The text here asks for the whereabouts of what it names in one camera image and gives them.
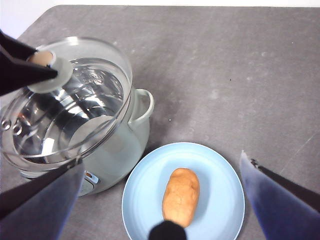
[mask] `light blue plate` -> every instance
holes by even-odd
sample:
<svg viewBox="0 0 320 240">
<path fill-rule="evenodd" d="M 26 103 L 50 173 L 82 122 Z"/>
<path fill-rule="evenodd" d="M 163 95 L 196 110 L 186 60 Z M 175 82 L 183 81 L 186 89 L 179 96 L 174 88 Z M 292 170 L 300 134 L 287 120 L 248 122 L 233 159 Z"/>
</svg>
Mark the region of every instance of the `light blue plate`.
<svg viewBox="0 0 320 240">
<path fill-rule="evenodd" d="M 157 148 L 130 174 L 122 196 L 122 218 L 131 240 L 148 239 L 162 222 L 162 199 L 171 173 L 193 170 L 200 196 L 193 221 L 185 228 L 188 240 L 234 240 L 245 215 L 245 197 L 231 165 L 212 149 L 191 142 Z"/>
</svg>

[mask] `gray table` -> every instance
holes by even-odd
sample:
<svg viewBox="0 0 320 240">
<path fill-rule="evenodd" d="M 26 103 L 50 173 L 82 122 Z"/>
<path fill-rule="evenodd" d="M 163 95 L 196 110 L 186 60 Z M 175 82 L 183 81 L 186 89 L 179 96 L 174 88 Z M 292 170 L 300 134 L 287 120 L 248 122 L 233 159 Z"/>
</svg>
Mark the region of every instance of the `gray table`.
<svg viewBox="0 0 320 240">
<path fill-rule="evenodd" d="M 133 84 L 156 102 L 146 153 L 196 142 L 239 173 L 244 149 L 320 192 L 319 8 L 57 6 L 20 40 L 38 46 L 67 36 L 99 38 L 128 55 Z M 1 190 L 22 182 L 2 161 Z M 61 239 L 128 239 L 124 185 L 79 198 Z M 248 201 L 238 239 L 264 239 Z"/>
</svg>

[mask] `pot lid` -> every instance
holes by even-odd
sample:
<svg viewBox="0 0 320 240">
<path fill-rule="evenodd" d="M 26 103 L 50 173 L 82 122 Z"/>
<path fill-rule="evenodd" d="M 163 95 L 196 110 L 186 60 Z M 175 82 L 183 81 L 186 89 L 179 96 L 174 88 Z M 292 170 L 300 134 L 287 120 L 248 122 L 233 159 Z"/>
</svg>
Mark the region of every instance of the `pot lid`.
<svg viewBox="0 0 320 240">
<path fill-rule="evenodd" d="M 130 63 L 113 45 L 92 38 L 68 37 L 37 49 L 50 51 L 66 70 L 62 74 L 57 67 L 61 79 L 53 86 L 48 80 L 21 88 L 1 111 L 1 152 L 37 164 L 84 155 L 106 140 L 126 113 Z"/>
</svg>

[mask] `white pot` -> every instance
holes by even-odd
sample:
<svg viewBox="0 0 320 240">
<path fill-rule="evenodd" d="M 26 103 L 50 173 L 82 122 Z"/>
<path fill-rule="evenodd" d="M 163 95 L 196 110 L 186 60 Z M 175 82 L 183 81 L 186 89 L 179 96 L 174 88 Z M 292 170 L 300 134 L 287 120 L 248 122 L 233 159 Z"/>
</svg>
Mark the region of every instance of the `white pot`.
<svg viewBox="0 0 320 240">
<path fill-rule="evenodd" d="M 132 86 L 129 60 L 107 42 L 68 37 L 39 49 L 68 63 L 71 77 L 63 85 L 52 86 L 54 78 L 18 92 L 2 111 L 1 151 L 28 179 L 82 158 L 80 195 L 101 192 L 125 177 L 143 154 L 154 98 Z"/>
</svg>

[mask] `white wall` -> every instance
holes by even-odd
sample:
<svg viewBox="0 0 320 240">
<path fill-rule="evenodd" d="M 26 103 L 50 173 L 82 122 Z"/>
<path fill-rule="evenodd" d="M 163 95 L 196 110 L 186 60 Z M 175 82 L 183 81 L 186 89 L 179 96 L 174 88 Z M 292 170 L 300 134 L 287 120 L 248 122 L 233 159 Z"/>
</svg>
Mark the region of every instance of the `white wall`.
<svg viewBox="0 0 320 240">
<path fill-rule="evenodd" d="M 46 10 L 56 5 L 163 5 L 320 7 L 319 0 L 0 0 L 0 28 L 19 37 Z"/>
</svg>

